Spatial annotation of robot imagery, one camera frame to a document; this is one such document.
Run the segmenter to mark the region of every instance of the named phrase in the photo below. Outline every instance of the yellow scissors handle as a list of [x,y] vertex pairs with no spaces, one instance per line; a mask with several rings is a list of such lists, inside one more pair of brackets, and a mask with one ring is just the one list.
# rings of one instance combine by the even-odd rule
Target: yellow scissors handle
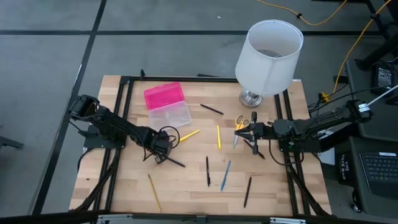
[[249,125],[249,124],[250,124],[250,121],[249,121],[247,118],[244,118],[244,119],[241,121],[241,124],[239,125],[239,129],[242,129],[242,128],[246,127],[246,126]]
[[241,114],[236,117],[236,119],[235,119],[236,130],[240,129],[239,127],[241,126],[243,119],[244,119],[244,116]]

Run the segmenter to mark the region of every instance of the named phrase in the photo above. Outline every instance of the black keyboard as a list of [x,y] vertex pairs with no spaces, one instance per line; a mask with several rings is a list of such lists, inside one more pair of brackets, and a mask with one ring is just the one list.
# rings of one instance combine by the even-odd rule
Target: black keyboard
[[398,156],[391,152],[361,153],[366,178],[369,182],[398,184]]

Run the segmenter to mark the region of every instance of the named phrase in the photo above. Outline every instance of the blue pen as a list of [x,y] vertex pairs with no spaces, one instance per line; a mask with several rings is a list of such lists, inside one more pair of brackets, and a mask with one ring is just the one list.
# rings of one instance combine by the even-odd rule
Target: blue pen
[[226,166],[226,171],[225,171],[225,176],[224,176],[224,180],[223,183],[221,184],[221,191],[223,191],[224,186],[225,186],[225,182],[226,182],[226,175],[228,174],[229,171],[229,167],[231,166],[231,161],[228,162],[228,166]]

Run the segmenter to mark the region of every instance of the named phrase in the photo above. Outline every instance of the yellow pencil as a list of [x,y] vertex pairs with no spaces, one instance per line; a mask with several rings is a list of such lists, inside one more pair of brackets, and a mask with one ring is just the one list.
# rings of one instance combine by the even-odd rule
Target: yellow pencil
[[154,183],[152,183],[152,179],[151,179],[149,174],[148,174],[148,178],[149,178],[149,182],[150,182],[150,187],[152,188],[152,193],[154,193],[154,196],[155,196],[155,199],[156,199],[157,207],[159,208],[160,212],[162,212],[162,209],[160,208],[159,200],[157,199],[157,196],[156,196]]
[[221,137],[220,137],[220,126],[217,125],[217,135],[218,135],[218,150],[221,151]]
[[191,134],[188,134],[188,135],[186,135],[186,136],[180,138],[180,142],[182,142],[182,141],[186,140],[187,138],[193,136],[194,134],[198,133],[199,131],[200,131],[200,130],[197,129],[196,131],[192,132]]

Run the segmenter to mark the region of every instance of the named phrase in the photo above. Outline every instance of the clear plastic lid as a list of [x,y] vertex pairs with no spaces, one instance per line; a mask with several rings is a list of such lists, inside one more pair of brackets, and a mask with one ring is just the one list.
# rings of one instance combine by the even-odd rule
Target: clear plastic lid
[[175,128],[189,124],[192,121],[188,105],[185,101],[179,101],[171,105],[163,106],[148,112],[150,127],[156,131],[164,126]]

